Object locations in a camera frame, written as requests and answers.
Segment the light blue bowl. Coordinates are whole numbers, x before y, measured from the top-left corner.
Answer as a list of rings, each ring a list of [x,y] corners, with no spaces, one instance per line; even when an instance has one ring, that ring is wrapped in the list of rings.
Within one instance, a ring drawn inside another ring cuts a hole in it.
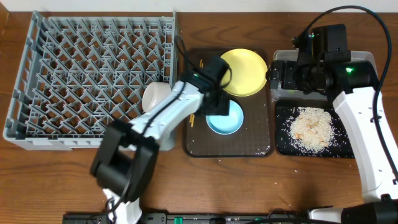
[[[217,134],[229,135],[235,133],[244,121],[242,107],[235,101],[229,101],[228,115],[207,115],[206,123]]]

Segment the yellow round plate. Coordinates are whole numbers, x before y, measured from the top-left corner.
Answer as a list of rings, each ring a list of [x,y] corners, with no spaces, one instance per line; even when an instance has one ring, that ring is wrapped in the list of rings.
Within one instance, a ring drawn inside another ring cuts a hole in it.
[[[221,85],[234,96],[251,96],[266,84],[267,64],[257,53],[248,49],[233,49],[221,58],[229,65]]]

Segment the white bowl with rice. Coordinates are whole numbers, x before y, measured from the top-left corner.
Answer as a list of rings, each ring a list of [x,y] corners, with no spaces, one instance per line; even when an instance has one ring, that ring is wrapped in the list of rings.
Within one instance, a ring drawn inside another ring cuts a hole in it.
[[[144,112],[149,112],[154,106],[163,101],[171,92],[171,87],[168,83],[152,82],[144,91],[142,97],[142,109]]]

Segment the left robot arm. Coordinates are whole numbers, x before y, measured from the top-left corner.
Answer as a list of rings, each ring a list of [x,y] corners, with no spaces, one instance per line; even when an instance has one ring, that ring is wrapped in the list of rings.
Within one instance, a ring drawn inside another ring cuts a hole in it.
[[[159,151],[170,149],[170,133],[191,114],[226,115],[229,97],[221,82],[232,69],[221,57],[205,68],[183,72],[168,96],[145,114],[107,128],[90,173],[107,197],[108,223],[137,223],[139,198],[152,179]]]

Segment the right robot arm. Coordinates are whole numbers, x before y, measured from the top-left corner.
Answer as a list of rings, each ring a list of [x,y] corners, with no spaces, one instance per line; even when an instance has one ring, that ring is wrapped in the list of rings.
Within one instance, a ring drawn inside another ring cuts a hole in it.
[[[341,120],[356,160],[364,202],[314,208],[310,223],[396,223],[397,144],[384,113],[373,56],[348,49],[343,24],[304,31],[277,50],[267,72],[278,106],[329,108]]]

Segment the clear plastic waste bin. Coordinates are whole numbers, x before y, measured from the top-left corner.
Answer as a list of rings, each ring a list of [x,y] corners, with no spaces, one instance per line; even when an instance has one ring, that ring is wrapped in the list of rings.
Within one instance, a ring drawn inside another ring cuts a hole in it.
[[[273,59],[274,60],[282,60],[282,61],[296,61],[298,57],[298,50],[276,50],[274,52]],[[374,56],[371,52],[367,51],[352,51],[351,52],[351,60],[359,61],[359,60],[367,60],[370,61],[376,70],[376,63]],[[271,89],[271,98],[272,101],[278,101],[281,99],[299,99],[299,100],[320,100],[326,101],[326,96],[321,95],[320,93],[310,93],[308,95],[304,95],[301,91],[298,90],[284,90],[281,86],[282,82],[279,82],[278,89]]]

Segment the black waste tray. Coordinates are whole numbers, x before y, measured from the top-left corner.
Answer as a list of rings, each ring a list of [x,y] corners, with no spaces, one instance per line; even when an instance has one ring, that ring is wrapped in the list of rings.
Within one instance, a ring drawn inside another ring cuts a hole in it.
[[[306,149],[291,135],[290,125],[304,108],[321,108],[331,116],[331,130],[334,131],[331,144],[320,149]],[[285,156],[354,157],[346,130],[332,105],[320,100],[279,100],[275,104],[275,140],[277,151]]]

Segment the dark brown serving tray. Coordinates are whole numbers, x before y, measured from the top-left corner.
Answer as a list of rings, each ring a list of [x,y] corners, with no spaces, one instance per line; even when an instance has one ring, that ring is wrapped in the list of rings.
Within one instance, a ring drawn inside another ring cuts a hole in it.
[[[204,116],[187,118],[183,126],[183,149],[192,157],[266,157],[272,153],[273,133],[270,90],[264,86],[252,96],[230,98],[243,109],[243,125],[233,134],[212,131]]]

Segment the spilled rice pile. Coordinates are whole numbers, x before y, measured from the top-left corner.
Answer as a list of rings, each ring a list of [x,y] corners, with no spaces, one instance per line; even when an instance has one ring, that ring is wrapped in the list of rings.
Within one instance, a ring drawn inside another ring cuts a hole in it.
[[[331,144],[331,116],[321,108],[304,108],[290,125],[291,135],[306,149],[323,149]]]

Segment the grey plastic dish rack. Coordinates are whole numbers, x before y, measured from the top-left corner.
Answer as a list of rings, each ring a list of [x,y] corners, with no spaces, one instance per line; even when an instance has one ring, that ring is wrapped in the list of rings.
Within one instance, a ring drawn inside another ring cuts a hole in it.
[[[26,150],[98,147],[142,114],[152,82],[177,79],[177,15],[44,17],[33,12],[4,139]]]

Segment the black rail at table edge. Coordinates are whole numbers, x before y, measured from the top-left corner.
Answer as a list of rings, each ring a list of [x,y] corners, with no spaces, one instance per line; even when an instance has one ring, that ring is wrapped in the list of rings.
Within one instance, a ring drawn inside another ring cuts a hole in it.
[[[303,218],[297,213],[276,210],[268,215],[203,215],[203,214],[166,214],[143,213],[138,224],[206,224],[206,223],[248,223],[266,218]],[[62,224],[112,223],[106,215],[99,213],[66,213]]]

